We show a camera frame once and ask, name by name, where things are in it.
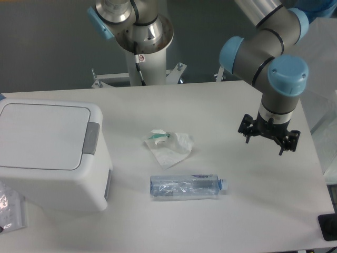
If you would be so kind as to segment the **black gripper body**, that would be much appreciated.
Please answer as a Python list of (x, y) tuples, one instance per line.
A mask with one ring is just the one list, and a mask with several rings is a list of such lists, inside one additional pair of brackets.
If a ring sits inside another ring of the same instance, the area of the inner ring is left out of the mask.
[(268, 121), (258, 116), (253, 124), (253, 135), (262, 136), (268, 139), (278, 138), (281, 139), (286, 136), (288, 122), (283, 124), (275, 124), (273, 119)]

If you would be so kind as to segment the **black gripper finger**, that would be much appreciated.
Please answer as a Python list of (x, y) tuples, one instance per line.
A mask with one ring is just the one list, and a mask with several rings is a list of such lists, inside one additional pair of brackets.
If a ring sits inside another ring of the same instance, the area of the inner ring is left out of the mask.
[(283, 152), (292, 151), (295, 152), (297, 149), (298, 140), (300, 138), (301, 132), (298, 130), (286, 131), (280, 136), (275, 136), (273, 139), (277, 145), (280, 146), (279, 155)]
[(254, 120), (249, 114), (245, 114), (240, 123), (238, 133), (243, 134), (245, 143), (249, 143), (251, 137), (260, 135), (257, 120)]

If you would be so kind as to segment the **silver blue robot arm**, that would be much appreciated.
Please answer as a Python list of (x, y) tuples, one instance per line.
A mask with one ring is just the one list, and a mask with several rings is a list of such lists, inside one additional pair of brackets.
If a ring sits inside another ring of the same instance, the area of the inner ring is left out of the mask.
[[(300, 132), (288, 130), (293, 111), (309, 76), (306, 62), (284, 51), (307, 33), (309, 21), (280, 1), (237, 1), (257, 29), (246, 40), (230, 38), (219, 55), (221, 67), (262, 93), (257, 117), (246, 114), (238, 131), (247, 139), (262, 136), (281, 151), (295, 151)], [(166, 83), (166, 49), (173, 40), (170, 21), (157, 1), (96, 1), (87, 10), (97, 32), (115, 39), (127, 56), (132, 86)]]

